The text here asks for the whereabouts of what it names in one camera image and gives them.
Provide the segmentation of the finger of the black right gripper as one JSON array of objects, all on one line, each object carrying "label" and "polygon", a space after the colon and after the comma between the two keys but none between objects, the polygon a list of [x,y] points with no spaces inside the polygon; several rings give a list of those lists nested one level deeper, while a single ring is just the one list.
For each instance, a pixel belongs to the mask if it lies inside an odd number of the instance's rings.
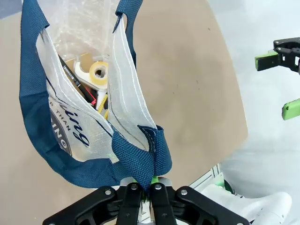
[{"label": "finger of the black right gripper", "polygon": [[267,54],[255,57],[257,71],[282,66],[300,73],[300,38],[277,39]]},{"label": "finger of the black right gripper", "polygon": [[300,116],[300,99],[284,104],[282,108],[283,120],[289,120]]}]

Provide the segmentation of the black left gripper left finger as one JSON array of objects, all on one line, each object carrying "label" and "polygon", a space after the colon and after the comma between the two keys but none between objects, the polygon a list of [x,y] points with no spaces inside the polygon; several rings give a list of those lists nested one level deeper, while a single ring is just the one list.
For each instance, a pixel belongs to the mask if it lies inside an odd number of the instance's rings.
[{"label": "black left gripper left finger", "polygon": [[43,221],[44,225],[137,225],[143,188],[138,183],[103,186]]}]

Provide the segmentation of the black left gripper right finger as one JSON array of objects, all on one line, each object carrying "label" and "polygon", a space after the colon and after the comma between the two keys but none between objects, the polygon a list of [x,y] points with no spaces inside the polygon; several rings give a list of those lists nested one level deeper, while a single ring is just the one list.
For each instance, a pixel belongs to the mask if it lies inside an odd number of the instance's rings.
[{"label": "black left gripper right finger", "polygon": [[157,225],[248,225],[244,217],[205,197],[189,186],[177,190],[153,177],[149,188],[151,213]]}]

